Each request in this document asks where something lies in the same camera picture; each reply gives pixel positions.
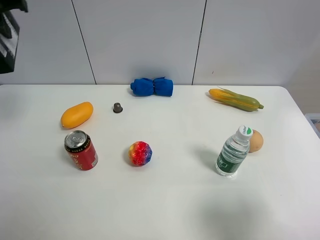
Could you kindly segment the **brown cardboard box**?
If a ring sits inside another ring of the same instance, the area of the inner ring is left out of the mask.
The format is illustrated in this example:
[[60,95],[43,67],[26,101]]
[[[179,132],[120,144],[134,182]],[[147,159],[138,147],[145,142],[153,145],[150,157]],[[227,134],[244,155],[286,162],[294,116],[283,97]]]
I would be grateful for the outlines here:
[[11,10],[28,13],[26,0],[0,0],[0,73],[11,73],[15,69],[20,26]]

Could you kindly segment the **blue rolled cloth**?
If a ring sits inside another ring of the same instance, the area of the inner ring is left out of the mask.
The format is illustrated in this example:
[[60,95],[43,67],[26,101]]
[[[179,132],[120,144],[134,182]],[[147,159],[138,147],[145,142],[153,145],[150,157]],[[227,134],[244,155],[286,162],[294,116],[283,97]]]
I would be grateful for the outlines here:
[[138,97],[148,97],[152,95],[171,97],[173,95],[174,83],[165,77],[155,79],[139,78],[130,84],[133,94]]

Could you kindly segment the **rainbow bumpy ball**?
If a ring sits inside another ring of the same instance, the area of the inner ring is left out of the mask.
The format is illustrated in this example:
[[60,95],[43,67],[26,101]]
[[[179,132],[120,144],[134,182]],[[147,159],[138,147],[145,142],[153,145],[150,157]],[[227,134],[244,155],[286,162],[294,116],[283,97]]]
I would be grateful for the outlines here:
[[128,150],[128,157],[136,167],[141,167],[150,162],[153,151],[150,145],[144,141],[133,143]]

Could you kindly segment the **grey coffee capsule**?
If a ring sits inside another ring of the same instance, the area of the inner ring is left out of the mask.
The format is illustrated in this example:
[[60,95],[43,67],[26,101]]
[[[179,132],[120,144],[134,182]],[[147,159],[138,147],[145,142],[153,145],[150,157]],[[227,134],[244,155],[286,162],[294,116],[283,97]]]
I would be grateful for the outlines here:
[[121,113],[123,111],[123,107],[119,102],[114,103],[113,105],[113,112],[118,114]]

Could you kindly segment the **toy corn cob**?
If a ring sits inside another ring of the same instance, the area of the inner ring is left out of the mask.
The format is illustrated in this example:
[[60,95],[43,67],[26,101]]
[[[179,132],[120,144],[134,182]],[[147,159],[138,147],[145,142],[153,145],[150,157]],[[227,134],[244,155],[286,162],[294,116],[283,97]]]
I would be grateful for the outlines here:
[[212,88],[208,93],[215,101],[246,112],[255,112],[264,108],[257,99],[225,88]]

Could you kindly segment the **clear water bottle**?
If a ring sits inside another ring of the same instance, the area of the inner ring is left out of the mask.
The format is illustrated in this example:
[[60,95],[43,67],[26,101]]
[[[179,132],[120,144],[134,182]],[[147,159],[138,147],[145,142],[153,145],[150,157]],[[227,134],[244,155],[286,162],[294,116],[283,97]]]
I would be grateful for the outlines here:
[[215,163],[218,174],[231,177],[237,173],[238,168],[249,153],[252,136],[253,129],[241,125],[235,134],[225,141]]

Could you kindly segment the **red soda can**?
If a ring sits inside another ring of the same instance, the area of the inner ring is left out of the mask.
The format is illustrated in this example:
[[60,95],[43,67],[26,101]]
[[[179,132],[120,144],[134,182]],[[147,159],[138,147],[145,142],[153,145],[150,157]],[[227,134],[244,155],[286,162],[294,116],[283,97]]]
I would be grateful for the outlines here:
[[64,148],[75,165],[82,171],[94,168],[98,154],[90,136],[82,130],[74,130],[64,138]]

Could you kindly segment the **yellow mango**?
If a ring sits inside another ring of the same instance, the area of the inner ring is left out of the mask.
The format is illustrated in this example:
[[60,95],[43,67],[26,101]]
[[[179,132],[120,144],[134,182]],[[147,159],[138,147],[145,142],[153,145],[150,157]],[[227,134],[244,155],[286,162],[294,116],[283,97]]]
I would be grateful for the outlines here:
[[60,123],[64,129],[73,129],[84,122],[86,122],[92,116],[94,112],[93,105],[86,101],[71,108],[68,108],[61,116]]

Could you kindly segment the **brown egg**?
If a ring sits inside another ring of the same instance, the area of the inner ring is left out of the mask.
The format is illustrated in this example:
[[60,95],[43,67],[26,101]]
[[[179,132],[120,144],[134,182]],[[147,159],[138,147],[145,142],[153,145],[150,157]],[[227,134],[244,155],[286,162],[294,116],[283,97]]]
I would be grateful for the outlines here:
[[250,139],[249,152],[254,153],[259,151],[262,148],[263,144],[264,144],[263,136],[261,135],[260,132],[254,129],[252,137]]

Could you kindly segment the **translucent plastic bin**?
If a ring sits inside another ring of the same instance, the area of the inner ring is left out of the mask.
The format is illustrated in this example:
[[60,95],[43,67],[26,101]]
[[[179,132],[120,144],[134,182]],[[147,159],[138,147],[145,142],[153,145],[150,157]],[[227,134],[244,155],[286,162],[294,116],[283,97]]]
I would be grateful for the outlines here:
[[320,114],[319,113],[306,113],[305,115],[306,120],[311,125],[312,129],[320,138]]

